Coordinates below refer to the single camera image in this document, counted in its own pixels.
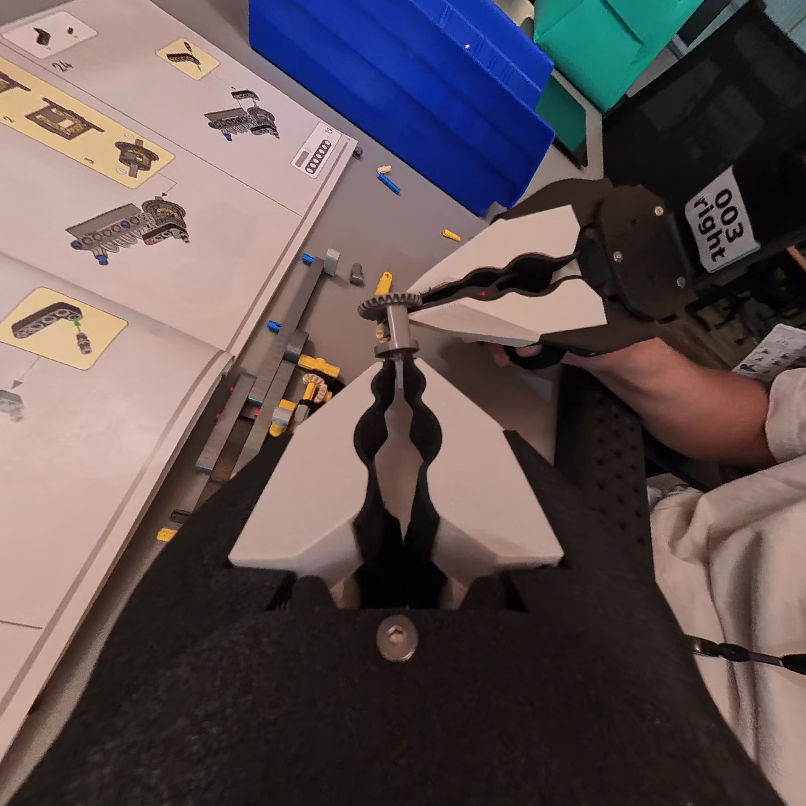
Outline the instruction booklet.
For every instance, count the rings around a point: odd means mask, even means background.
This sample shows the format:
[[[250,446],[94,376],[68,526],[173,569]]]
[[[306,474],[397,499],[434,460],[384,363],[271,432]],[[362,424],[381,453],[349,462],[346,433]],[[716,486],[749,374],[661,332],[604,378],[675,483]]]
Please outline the instruction booklet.
[[[152,2],[1,50],[5,756],[357,142]]]

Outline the printed paper leaflet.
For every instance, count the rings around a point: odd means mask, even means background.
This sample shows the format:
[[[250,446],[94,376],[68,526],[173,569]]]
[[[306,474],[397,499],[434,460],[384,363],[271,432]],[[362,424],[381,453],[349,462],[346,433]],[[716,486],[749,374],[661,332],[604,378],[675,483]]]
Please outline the printed paper leaflet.
[[[781,373],[804,367],[805,329],[778,324],[733,368],[733,372],[769,385]]]

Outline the white shirt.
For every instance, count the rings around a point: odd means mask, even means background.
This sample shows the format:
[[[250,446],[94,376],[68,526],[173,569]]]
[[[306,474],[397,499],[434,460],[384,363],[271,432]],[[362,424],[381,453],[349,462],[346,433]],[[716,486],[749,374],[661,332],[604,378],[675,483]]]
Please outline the white shirt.
[[[805,370],[771,385],[775,465],[710,492],[660,499],[650,525],[656,580],[683,631],[784,656],[805,647]],[[804,676],[696,660],[722,717],[786,804],[805,803]]]

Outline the lego chassis assembly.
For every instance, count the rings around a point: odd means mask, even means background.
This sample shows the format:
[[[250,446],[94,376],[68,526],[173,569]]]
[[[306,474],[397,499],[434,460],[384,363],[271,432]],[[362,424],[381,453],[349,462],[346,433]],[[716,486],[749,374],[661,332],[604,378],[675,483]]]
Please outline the lego chassis assembly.
[[[280,296],[280,308],[269,315],[260,331],[263,348],[253,372],[234,368],[225,378],[226,399],[194,465],[194,473],[165,525],[156,534],[156,546],[164,548],[198,508],[209,487],[222,485],[251,461],[266,441],[275,408],[306,352],[308,334],[299,328],[314,291],[337,275],[341,254],[331,247],[319,256],[301,256],[291,276],[288,293]]]

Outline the person's right hand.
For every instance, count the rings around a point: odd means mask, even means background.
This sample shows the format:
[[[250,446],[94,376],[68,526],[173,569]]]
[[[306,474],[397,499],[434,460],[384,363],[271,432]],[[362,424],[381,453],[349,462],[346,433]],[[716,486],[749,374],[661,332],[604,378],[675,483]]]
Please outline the person's right hand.
[[[627,350],[606,353],[600,356],[578,356],[569,351],[561,353],[560,357],[549,350],[549,355],[542,358],[542,353],[547,349],[543,345],[530,345],[525,348],[514,348],[496,343],[488,344],[489,351],[496,365],[503,367],[507,364],[527,371],[540,371],[545,368],[566,364],[572,367],[586,369],[590,372],[603,372],[618,370],[626,365],[628,360]]]

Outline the green plastic tote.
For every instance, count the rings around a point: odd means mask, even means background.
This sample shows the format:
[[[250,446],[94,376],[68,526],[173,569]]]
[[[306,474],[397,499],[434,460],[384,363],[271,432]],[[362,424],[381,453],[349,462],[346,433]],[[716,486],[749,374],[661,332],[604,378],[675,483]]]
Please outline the green plastic tote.
[[[625,95],[702,4],[701,1],[538,1],[534,43],[554,63],[537,114],[554,145],[588,164],[587,107],[600,114]]]

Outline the grey lego differential gear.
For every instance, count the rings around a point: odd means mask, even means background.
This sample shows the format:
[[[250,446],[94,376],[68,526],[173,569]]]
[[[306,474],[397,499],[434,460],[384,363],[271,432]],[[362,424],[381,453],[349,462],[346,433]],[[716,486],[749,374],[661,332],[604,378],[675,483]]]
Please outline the grey lego differential gear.
[[[403,354],[419,351],[418,342],[411,336],[409,314],[421,307],[419,293],[387,293],[363,301],[357,308],[364,320],[385,324],[388,342],[378,343],[375,356],[379,359],[395,359]]]

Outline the black badge reel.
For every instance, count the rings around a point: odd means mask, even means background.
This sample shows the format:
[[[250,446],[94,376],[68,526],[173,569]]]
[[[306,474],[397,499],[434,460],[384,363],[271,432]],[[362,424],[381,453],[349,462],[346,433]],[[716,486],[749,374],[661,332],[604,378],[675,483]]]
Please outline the black badge reel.
[[[789,670],[798,675],[805,675],[805,654],[785,654],[775,656],[732,643],[718,643],[708,639],[687,636],[693,654],[705,658],[719,658],[728,662],[752,662],[766,664]]]

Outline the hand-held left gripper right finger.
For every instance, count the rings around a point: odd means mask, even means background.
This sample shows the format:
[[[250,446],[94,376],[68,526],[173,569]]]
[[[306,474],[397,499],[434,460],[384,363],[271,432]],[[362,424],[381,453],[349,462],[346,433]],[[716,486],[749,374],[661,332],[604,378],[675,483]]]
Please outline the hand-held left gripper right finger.
[[[406,548],[416,605],[457,608],[478,579],[554,567],[563,549],[504,429],[423,359],[405,369],[421,457]]]

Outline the person's right forearm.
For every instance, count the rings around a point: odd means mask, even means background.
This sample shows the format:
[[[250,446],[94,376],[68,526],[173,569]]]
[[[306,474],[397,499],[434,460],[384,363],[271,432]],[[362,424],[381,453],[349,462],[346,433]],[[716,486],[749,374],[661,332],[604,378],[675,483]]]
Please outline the person's right forearm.
[[[658,442],[708,463],[756,470],[775,464],[766,432],[767,387],[695,364],[660,338],[622,350],[628,351],[625,366],[591,374]]]

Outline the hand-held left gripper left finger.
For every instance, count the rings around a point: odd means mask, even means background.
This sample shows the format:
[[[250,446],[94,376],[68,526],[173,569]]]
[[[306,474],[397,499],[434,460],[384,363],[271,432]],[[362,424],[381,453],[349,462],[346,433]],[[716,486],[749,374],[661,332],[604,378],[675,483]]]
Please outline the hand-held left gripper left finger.
[[[291,571],[329,589],[352,580],[364,608],[405,605],[400,519],[388,508],[377,455],[396,396],[393,364],[374,364],[288,437],[228,559]]]

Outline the blue plastic bin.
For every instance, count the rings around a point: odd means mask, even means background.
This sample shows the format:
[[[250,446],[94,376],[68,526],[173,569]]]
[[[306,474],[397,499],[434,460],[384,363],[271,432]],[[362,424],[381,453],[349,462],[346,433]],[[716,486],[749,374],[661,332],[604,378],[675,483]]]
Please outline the blue plastic bin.
[[[472,213],[509,209],[554,138],[554,63],[489,1],[252,1],[252,48]]]

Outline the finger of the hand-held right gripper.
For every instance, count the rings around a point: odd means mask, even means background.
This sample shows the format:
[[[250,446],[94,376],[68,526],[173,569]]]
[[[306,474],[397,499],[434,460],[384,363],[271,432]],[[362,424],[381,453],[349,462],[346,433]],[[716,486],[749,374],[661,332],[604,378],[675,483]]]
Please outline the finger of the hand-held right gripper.
[[[582,227],[573,207],[566,205],[513,219],[498,220],[458,247],[409,288],[427,293],[457,284],[486,289],[517,259],[552,259],[550,281],[577,277],[572,254]]]
[[[608,322],[603,299],[579,276],[563,278],[538,296],[509,291],[492,301],[463,297],[418,309],[408,318],[417,327],[466,342],[502,346],[529,346],[544,335]]]

